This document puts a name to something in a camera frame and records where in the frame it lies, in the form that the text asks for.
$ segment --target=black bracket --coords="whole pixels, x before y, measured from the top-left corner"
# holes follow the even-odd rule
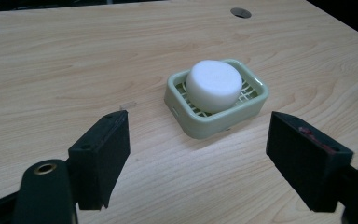
[[[297,117],[272,112],[267,155],[314,212],[346,209],[342,223],[358,224],[358,170],[353,152]]]
[[[77,223],[81,210],[107,207],[130,155],[127,111],[102,117],[68,150],[67,161],[28,168],[19,192],[0,199],[0,223]]]

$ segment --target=wooden table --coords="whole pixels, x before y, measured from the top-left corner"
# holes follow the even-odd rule
[[[167,78],[224,58],[244,62],[270,96],[255,118],[192,139],[163,102]],[[266,142],[271,111],[289,113],[353,150],[358,168],[358,33],[300,0],[0,12],[0,198],[123,106],[131,155],[110,206],[79,211],[80,223],[339,223],[342,205],[309,211]]]

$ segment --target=white soap bar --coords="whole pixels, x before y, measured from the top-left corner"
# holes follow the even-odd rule
[[[198,109],[217,113],[234,106],[240,96],[242,78],[228,63],[205,60],[190,70],[186,91],[190,102]]]

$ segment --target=green soap dish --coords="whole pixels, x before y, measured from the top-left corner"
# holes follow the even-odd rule
[[[225,59],[240,73],[242,90],[238,101],[230,109],[211,114],[199,110],[188,100],[186,78],[190,70],[171,75],[168,78],[164,101],[183,131],[196,139],[207,138],[222,132],[234,124],[257,115],[269,97],[269,88],[243,63]]]

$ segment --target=dark floor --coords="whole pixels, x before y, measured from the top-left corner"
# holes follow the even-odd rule
[[[0,11],[27,10],[52,7],[85,7],[161,0],[0,0]]]
[[[358,0],[308,1],[358,31]]]

